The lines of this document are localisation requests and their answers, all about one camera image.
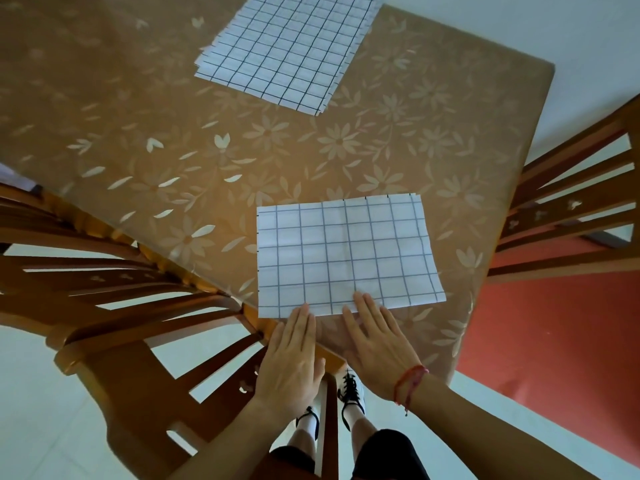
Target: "forearm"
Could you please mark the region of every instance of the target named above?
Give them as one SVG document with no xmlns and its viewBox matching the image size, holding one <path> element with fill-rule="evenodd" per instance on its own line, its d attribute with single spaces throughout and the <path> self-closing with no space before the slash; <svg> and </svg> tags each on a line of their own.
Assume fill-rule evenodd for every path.
<svg viewBox="0 0 640 480">
<path fill-rule="evenodd" d="M 597 480 L 518 428 L 425 376 L 411 411 L 444 441 L 479 480 Z"/>
<path fill-rule="evenodd" d="M 246 480 L 286 425 L 250 401 L 234 421 L 170 480 Z"/>
</svg>

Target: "black sneaker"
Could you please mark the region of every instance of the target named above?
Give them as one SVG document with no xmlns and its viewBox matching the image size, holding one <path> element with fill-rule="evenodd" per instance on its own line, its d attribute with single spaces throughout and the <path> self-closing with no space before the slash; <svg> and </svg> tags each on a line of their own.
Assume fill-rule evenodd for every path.
<svg viewBox="0 0 640 480">
<path fill-rule="evenodd" d="M 354 371 L 347 369 L 342 376 L 342 384 L 338 387 L 338 399 L 344 403 L 342 407 L 342 422 L 347 427 L 347 431 L 350 431 L 350 428 L 344 418 L 344 409 L 348 404 L 356 404 L 362 414 L 365 414 L 363 389 L 360 378 Z"/>
<path fill-rule="evenodd" d="M 318 414 L 316 412 L 316 410 L 314 409 L 313 406 L 307 406 L 307 411 L 302 414 L 302 416 L 299 416 L 296 418 L 296 428 L 298 427 L 298 423 L 300 422 L 300 420 L 302 418 L 304 418 L 305 416 L 313 416 L 314 418 L 316 418 L 316 437 L 315 440 L 317 441 L 318 439 L 318 433 L 320 432 L 320 420 L 318 419 Z"/>
</svg>

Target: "red bracelet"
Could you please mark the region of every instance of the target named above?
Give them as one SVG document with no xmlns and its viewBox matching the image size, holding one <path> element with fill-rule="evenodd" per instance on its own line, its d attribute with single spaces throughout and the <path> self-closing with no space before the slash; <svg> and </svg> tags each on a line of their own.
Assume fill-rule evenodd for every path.
<svg viewBox="0 0 640 480">
<path fill-rule="evenodd" d="M 406 399 L 404 400 L 404 415 L 407 416 L 409 414 L 409 406 L 411 405 L 411 395 L 413 391 L 418 387 L 420 382 L 422 381 L 422 377 L 425 374 L 428 374 L 429 370 L 423 365 L 414 365 L 410 369 L 404 372 L 400 379 L 397 380 L 396 386 L 394 387 L 394 402 L 398 406 L 402 406 L 400 402 L 398 402 L 398 389 L 400 386 L 404 384 L 408 379 L 411 379 L 411 384 L 409 385 L 409 391 L 406 393 Z"/>
</svg>

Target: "sheet of paper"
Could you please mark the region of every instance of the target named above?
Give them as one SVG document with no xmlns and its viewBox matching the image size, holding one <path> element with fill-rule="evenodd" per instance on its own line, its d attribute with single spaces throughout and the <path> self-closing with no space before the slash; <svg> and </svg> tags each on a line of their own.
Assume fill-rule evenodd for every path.
<svg viewBox="0 0 640 480">
<path fill-rule="evenodd" d="M 318 115 L 381 4 L 372 0 L 247 0 L 197 58 L 197 77 Z"/>
<path fill-rule="evenodd" d="M 354 310 L 356 290 L 388 308 L 446 300 L 420 195 L 258 207 L 257 228 L 262 318 Z"/>
</svg>

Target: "finger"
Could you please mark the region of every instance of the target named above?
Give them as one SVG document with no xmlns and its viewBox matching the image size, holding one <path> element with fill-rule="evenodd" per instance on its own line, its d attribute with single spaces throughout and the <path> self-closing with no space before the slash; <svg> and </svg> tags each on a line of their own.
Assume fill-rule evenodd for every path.
<svg viewBox="0 0 640 480">
<path fill-rule="evenodd" d="M 367 339 L 364 333 L 360 329 L 360 326 L 356 323 L 356 319 L 353 317 L 351 310 L 347 305 L 342 307 L 342 317 L 344 318 L 344 324 L 347 325 L 347 331 L 359 349 L 361 344 Z"/>
<path fill-rule="evenodd" d="M 369 307 L 362 297 L 362 293 L 356 291 L 356 293 L 353 294 L 353 302 L 356 304 L 356 308 L 358 309 L 360 318 L 362 318 L 364 329 L 367 331 L 367 334 L 371 336 L 372 333 L 379 332 L 380 327 L 376 324 L 376 321 L 373 320 Z"/>
<path fill-rule="evenodd" d="M 269 339 L 269 345 L 267 347 L 267 354 L 265 354 L 265 357 L 268 357 L 270 355 L 273 355 L 276 350 L 278 350 L 278 347 L 280 346 L 280 343 L 282 341 L 282 332 L 284 331 L 284 322 L 279 322 L 276 325 L 276 328 L 273 329 L 273 331 L 271 332 L 271 338 Z"/>
<path fill-rule="evenodd" d="M 281 347 L 288 347 L 289 342 L 291 341 L 291 336 L 293 335 L 293 327 L 295 327 L 296 322 L 298 321 L 298 315 L 300 313 L 300 307 L 294 308 L 289 315 L 287 320 L 287 325 L 284 327 L 284 331 L 282 332 L 282 342 L 280 343 Z"/>
<path fill-rule="evenodd" d="M 313 354 L 314 350 L 316 350 L 316 329 L 317 329 L 316 316 L 313 313 L 311 313 L 309 314 L 309 320 L 307 322 L 307 331 L 305 332 L 305 339 L 302 342 L 302 352 Z"/>
<path fill-rule="evenodd" d="M 298 320 L 293 327 L 293 335 L 289 343 L 290 347 L 295 347 L 297 350 L 302 350 L 302 343 L 305 341 L 305 334 L 307 332 L 307 323 L 309 322 L 309 305 L 304 304 L 300 308 Z"/>
<path fill-rule="evenodd" d="M 387 322 L 385 322 L 385 319 L 382 318 L 382 315 L 380 314 L 378 304 L 373 300 L 369 293 L 364 293 L 362 297 L 364 298 L 364 302 L 369 307 L 369 312 L 371 313 L 373 320 L 378 325 L 378 328 L 381 331 L 388 331 L 389 327 L 387 326 Z"/>
<path fill-rule="evenodd" d="M 352 350 L 347 350 L 344 352 L 344 358 L 346 359 L 348 366 L 356 371 L 356 374 L 362 378 L 362 362 L 360 361 L 358 354 Z"/>
<path fill-rule="evenodd" d="M 393 316 L 393 314 L 388 310 L 386 306 L 380 306 L 380 313 L 382 313 L 382 316 L 385 318 L 389 330 L 391 330 L 396 335 L 404 335 L 400 330 L 400 327 L 398 326 L 396 317 Z"/>
<path fill-rule="evenodd" d="M 318 387 L 320 385 L 320 381 L 324 377 L 325 363 L 326 361 L 324 357 L 318 357 L 314 362 L 314 387 Z"/>
</svg>

